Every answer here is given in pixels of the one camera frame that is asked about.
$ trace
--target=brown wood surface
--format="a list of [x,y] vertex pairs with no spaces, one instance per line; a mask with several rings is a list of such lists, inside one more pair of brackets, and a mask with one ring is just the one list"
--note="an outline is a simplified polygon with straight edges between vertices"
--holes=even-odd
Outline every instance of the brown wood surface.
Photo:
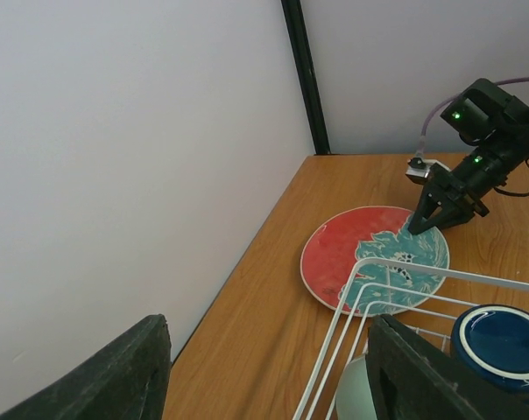
[[[303,285],[301,251],[320,224],[350,208],[414,209],[420,187],[405,177],[408,158],[326,156],[304,162],[176,360],[165,420],[292,418],[333,315]],[[431,158],[453,167],[462,155]],[[529,171],[518,168],[507,189],[528,191]],[[444,231],[451,268],[529,282],[529,198],[490,192],[483,201],[487,217]],[[528,293],[455,279],[447,279],[438,294],[529,310]],[[434,300],[421,307],[453,315],[466,309]],[[397,318],[442,333],[451,327],[410,311]],[[358,322],[353,320],[352,332]],[[335,391],[344,364],[337,360],[318,413],[326,412]]]

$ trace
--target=black vertical frame post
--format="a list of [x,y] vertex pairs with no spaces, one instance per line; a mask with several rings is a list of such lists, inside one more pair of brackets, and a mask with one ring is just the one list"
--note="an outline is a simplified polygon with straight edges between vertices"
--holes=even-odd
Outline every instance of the black vertical frame post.
[[314,63],[311,60],[301,2],[300,0],[281,0],[281,2],[290,43],[292,44],[293,59],[300,78],[301,93],[306,104],[307,120],[314,140],[315,153],[328,155],[331,153],[331,149],[328,144],[327,126],[325,125],[319,88],[315,79]]

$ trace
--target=white wall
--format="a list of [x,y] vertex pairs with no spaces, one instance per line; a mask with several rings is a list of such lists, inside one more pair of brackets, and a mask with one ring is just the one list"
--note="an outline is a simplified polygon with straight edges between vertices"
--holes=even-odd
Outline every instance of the white wall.
[[185,344],[313,153],[280,1],[0,1],[0,412]]
[[[301,2],[333,152],[413,152],[438,102],[529,75],[529,0]],[[529,85],[506,90],[529,102]],[[463,149],[436,120],[428,149]]]

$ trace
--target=teal leaf pattern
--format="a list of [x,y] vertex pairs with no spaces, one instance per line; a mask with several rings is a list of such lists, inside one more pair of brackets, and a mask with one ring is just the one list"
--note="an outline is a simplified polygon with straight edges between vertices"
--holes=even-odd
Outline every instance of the teal leaf pattern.
[[[422,234],[413,236],[407,229],[411,218],[412,215],[409,216],[397,234],[384,231],[373,234],[371,241],[360,241],[356,248],[356,260],[376,256],[407,263],[431,265],[443,269],[448,268],[448,245],[441,232],[436,228],[432,228]],[[442,276],[416,271],[408,272],[405,269],[395,267],[390,268],[390,284],[410,291],[434,293],[443,280],[444,277]],[[346,298],[346,304],[350,308],[354,305],[360,288],[366,283],[386,284],[386,268],[377,264],[369,264],[358,271]],[[346,285],[343,285],[341,288],[338,295],[339,299],[342,298],[345,287]],[[403,311],[402,308],[395,307],[391,303],[414,307],[425,299],[425,297],[405,291],[369,286],[360,297],[358,310],[364,313],[369,302],[382,301],[382,304],[373,304],[371,306],[369,315],[401,312]]]

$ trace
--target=dish rack rail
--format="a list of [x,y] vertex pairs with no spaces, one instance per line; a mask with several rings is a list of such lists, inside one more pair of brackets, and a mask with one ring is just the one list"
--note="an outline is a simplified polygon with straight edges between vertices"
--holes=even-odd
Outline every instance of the dish rack rail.
[[[336,326],[338,325],[338,320],[341,317],[341,314],[343,314],[342,310],[345,305],[346,299],[349,295],[350,286],[352,285],[352,282],[354,281],[354,278],[356,277],[356,274],[358,273],[358,271],[363,266],[368,265],[368,264],[376,264],[376,265],[385,266],[385,276],[386,276],[387,284],[372,282],[372,283],[364,284],[361,287],[360,291],[358,292],[356,296],[356,300],[352,308],[349,311],[348,317],[346,319],[346,322],[344,323],[342,331],[338,339],[336,340],[333,353],[328,360],[325,360],[328,349],[331,346],[333,339],[334,339],[335,329],[336,329]],[[426,265],[419,265],[419,264],[415,264],[412,262],[401,262],[401,261],[389,260],[389,259],[384,259],[384,258],[369,257],[369,258],[361,259],[354,265],[354,267],[352,268],[352,271],[350,271],[348,281],[346,283],[346,286],[344,287],[344,291],[342,293],[340,302],[335,309],[331,323],[327,329],[327,334],[325,336],[325,339],[323,340],[321,350],[319,351],[319,355],[317,356],[317,360],[314,364],[314,368],[309,377],[309,381],[307,382],[303,396],[300,399],[298,408],[296,409],[296,412],[293,415],[293,420],[300,420],[301,418],[304,418],[304,415],[305,415],[306,420],[311,419],[311,418],[316,418],[315,410],[321,398],[322,392],[324,391],[325,384],[329,378],[332,367],[335,364],[335,360],[337,357],[343,357],[339,354],[341,352],[342,343],[345,340],[352,340],[352,346],[350,348],[348,355],[346,356],[346,361],[344,363],[344,366],[346,367],[346,365],[348,365],[355,357],[358,343],[361,342],[361,338],[364,335],[366,321],[368,317],[372,316],[370,314],[370,310],[373,305],[389,305],[395,308],[395,312],[400,312],[400,310],[401,311],[407,310],[407,311],[423,313],[431,317],[449,319],[451,321],[455,321],[457,318],[447,313],[429,311],[429,310],[418,308],[418,307],[412,308],[409,306],[404,306],[402,304],[394,304],[394,303],[388,304],[385,301],[372,301],[366,305],[365,310],[361,314],[362,318],[361,318],[357,333],[354,335],[354,337],[347,336],[350,323],[352,322],[353,319],[358,319],[356,318],[356,311],[358,310],[358,306],[360,305],[360,298],[363,295],[364,291],[367,290],[368,288],[383,287],[383,288],[387,288],[387,289],[394,290],[394,291],[404,291],[406,293],[418,295],[424,298],[440,300],[443,302],[448,302],[450,304],[462,305],[466,307],[465,310],[468,309],[469,307],[479,305],[479,304],[475,304],[473,302],[468,302],[464,300],[453,299],[450,297],[443,297],[443,296],[433,295],[429,293],[423,293],[423,292],[413,291],[413,290],[408,290],[408,289],[401,289],[399,287],[391,286],[389,285],[391,268],[404,269],[408,271],[416,271],[419,273],[426,273],[426,274],[442,276],[442,277],[453,277],[455,279],[464,280],[468,282],[488,284],[488,285],[503,287],[506,289],[514,289],[517,291],[529,292],[529,283],[508,280],[508,279],[500,278],[500,277],[485,276],[481,274],[469,273],[466,271],[457,271],[453,269],[452,270],[451,269],[441,269],[441,268],[430,267]],[[441,351],[444,351],[446,349],[446,345],[449,343],[450,338],[448,334],[431,331],[426,328],[421,328],[418,325],[417,326],[407,325],[407,326],[412,328],[416,333],[422,334],[423,336],[431,337],[432,338],[431,342],[434,342],[434,340],[439,340],[440,341],[439,347]],[[368,342],[366,339],[363,345],[362,354],[365,354],[367,350],[368,350]],[[326,365],[325,365],[325,369],[323,372],[323,376],[319,379],[319,373],[321,371],[321,368],[323,367],[324,362],[326,362]],[[333,415],[334,409],[335,409],[335,397],[333,396],[325,418],[330,419],[331,416]]]

